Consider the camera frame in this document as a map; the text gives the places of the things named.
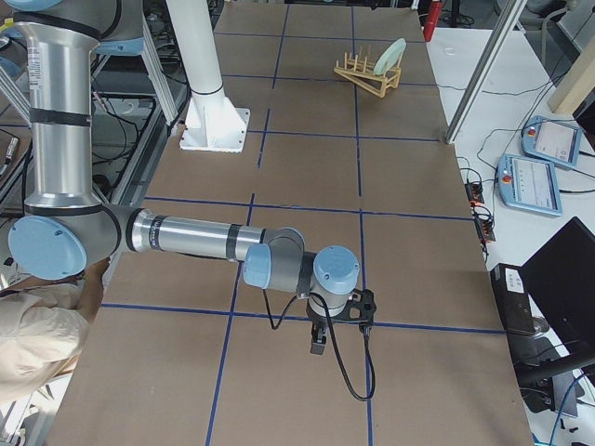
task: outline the device screen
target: device screen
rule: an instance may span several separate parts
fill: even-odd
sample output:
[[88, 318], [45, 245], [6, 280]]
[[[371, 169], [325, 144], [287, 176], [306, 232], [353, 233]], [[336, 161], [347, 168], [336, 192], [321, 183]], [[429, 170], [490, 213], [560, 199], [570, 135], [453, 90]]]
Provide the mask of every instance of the device screen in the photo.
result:
[[514, 158], [516, 199], [520, 203], [556, 209], [548, 164]]
[[545, 122], [539, 127], [535, 151], [568, 162], [574, 146], [576, 129]]

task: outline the black monitor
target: black monitor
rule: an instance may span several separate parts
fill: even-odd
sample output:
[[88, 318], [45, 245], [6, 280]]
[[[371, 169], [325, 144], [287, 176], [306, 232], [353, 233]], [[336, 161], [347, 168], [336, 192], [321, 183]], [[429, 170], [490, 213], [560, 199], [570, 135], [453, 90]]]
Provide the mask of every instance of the black monitor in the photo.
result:
[[549, 376], [574, 368], [594, 372], [595, 235], [575, 216], [519, 273], [525, 290], [571, 353], [554, 361], [558, 369], [553, 364], [546, 367]]

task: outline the blue cable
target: blue cable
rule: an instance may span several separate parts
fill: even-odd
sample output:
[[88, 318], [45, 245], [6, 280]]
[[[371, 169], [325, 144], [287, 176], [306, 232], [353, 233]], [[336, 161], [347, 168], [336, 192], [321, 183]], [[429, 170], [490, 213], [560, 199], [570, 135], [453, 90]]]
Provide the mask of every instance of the blue cable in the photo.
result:
[[571, 385], [568, 386], [568, 388], [566, 389], [566, 393], [564, 393], [564, 398], [562, 399], [562, 404], [560, 404], [560, 410], [558, 411], [558, 416], [556, 417], [556, 423], [554, 423], [554, 428], [551, 429], [551, 437], [549, 437], [548, 446], [553, 446], [553, 444], [554, 444], [554, 437], [556, 435], [556, 429], [558, 428], [558, 423], [560, 423], [560, 419], [562, 418], [562, 409], [564, 408], [564, 404], [566, 404], [566, 400], [568, 400], [568, 395], [570, 395], [570, 391], [578, 384], [578, 381], [580, 381], [585, 376], [586, 376], [585, 374], [581, 374], [580, 376], [577, 376], [575, 378], [575, 380], [571, 383]]

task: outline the white desk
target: white desk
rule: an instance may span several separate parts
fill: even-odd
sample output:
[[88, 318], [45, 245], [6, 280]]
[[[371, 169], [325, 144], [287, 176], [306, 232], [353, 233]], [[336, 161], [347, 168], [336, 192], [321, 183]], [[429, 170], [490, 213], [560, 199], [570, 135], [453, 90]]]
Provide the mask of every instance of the white desk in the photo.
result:
[[[436, 82], [438, 85], [444, 85], [440, 88], [440, 94], [446, 119], [449, 122], [463, 96], [463, 91], [447, 86], [464, 88], [467, 85], [489, 35], [490, 31], [487, 30], [439, 28], [436, 29], [432, 41], [428, 43]], [[483, 90], [521, 92], [544, 85], [548, 80], [548, 75], [523, 34], [514, 32], [504, 45]], [[560, 117], [549, 111], [547, 99], [554, 89], [552, 87], [540, 101], [532, 116], [541, 114], [547, 117], [556, 116], [557, 119], [571, 118], [570, 116]], [[519, 128], [523, 117], [531, 110], [534, 101], [542, 91], [544, 88], [520, 96], [498, 96], [482, 92], [456, 139], [457, 155], [469, 159], [470, 167], [479, 171], [483, 179], [493, 178], [494, 170], [482, 163], [476, 153], [492, 130]], [[513, 132], [498, 131], [489, 137], [482, 152], [484, 160], [491, 165], [497, 165], [512, 136]], [[581, 150], [592, 151], [584, 137], [581, 141]], [[520, 133], [517, 132], [507, 153], [520, 154], [521, 151]], [[460, 165], [466, 166], [466, 163], [460, 160]], [[578, 169], [595, 174], [595, 159], [581, 155]], [[561, 169], [556, 170], [561, 189], [595, 189], [595, 181], [588, 177]], [[463, 178], [467, 177], [467, 172], [463, 171], [462, 175]], [[473, 173], [469, 173], [469, 179], [474, 180], [476, 177]], [[548, 217], [506, 207], [497, 191], [493, 201], [492, 190], [493, 183], [484, 184], [483, 196], [486, 205], [495, 212], [496, 216], [496, 242], [488, 244], [490, 253], [486, 264], [488, 269], [500, 262], [522, 265], [572, 216], [579, 216], [592, 231], [595, 231], [595, 193], [563, 195], [563, 216]], [[572, 441], [592, 444], [595, 439], [595, 422], [593, 422], [595, 409], [579, 405], [578, 411], [578, 420], [567, 422], [566, 430], [558, 430], [555, 444], [570, 445]], [[556, 414], [551, 412], [533, 414], [527, 411], [527, 415], [533, 432], [541, 441], [547, 443]], [[580, 426], [580, 428], [576, 433], [570, 434], [568, 427], [573, 426]]]

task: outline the red object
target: red object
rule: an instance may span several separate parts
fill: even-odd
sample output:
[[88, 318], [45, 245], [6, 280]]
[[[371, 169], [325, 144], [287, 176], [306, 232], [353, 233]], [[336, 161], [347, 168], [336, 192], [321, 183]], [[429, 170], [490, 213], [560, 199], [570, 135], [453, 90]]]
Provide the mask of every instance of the red object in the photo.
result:
[[443, 12], [443, 2], [431, 2], [430, 9], [428, 10], [428, 16], [426, 17], [426, 23], [424, 24], [424, 39], [426, 42], [431, 40], [434, 34], [434, 28], [438, 24], [440, 19], [440, 13]]

